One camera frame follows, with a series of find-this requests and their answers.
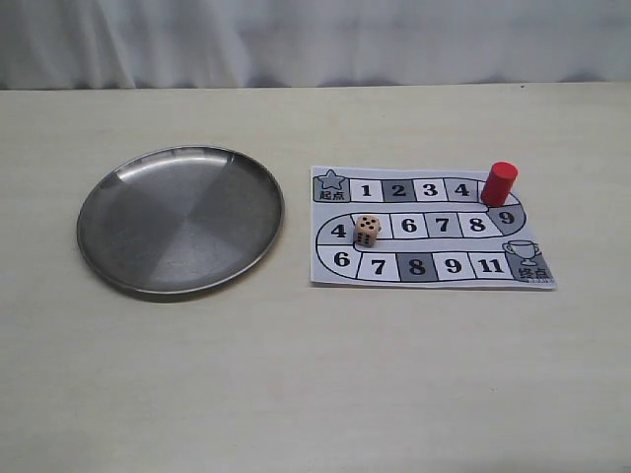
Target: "metal plate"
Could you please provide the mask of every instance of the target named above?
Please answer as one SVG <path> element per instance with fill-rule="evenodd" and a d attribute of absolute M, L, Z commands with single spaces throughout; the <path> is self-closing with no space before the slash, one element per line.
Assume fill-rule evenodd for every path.
<path fill-rule="evenodd" d="M 283 221 L 283 195 L 252 158 L 182 146 L 113 170 L 86 199 L 77 241 L 90 267 L 136 295 L 188 295 L 251 268 Z"/>

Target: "tabletop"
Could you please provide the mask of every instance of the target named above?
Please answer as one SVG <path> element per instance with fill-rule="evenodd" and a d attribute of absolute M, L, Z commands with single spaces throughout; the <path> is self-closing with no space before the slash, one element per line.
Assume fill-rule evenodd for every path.
<path fill-rule="evenodd" d="M 0 93 L 6 472 L 631 470 L 631 84 Z M 194 301 L 123 296 L 75 223 L 111 169 L 235 149 L 271 253 Z M 554 292 L 310 283 L 310 167 L 520 169 Z"/>

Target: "game board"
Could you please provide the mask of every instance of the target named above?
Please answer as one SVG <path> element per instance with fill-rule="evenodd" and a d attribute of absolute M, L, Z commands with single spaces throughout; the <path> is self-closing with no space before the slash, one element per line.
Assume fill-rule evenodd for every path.
<path fill-rule="evenodd" d="M 512 192 L 483 204 L 488 172 L 312 168 L 312 281 L 410 288 L 556 287 Z M 356 219 L 382 225 L 353 242 Z"/>

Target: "white wall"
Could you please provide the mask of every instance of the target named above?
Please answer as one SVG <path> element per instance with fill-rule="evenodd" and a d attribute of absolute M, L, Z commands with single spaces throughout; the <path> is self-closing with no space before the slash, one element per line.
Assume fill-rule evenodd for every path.
<path fill-rule="evenodd" d="M 631 0 L 4 0 L 0 87 L 631 80 Z"/>

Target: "red cylinder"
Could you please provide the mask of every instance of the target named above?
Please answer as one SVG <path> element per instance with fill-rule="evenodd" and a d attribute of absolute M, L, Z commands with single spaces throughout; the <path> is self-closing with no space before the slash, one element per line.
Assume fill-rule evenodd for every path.
<path fill-rule="evenodd" d="M 502 207 L 518 173 L 517 168 L 510 163 L 495 163 L 482 189 L 482 202 L 489 207 Z"/>

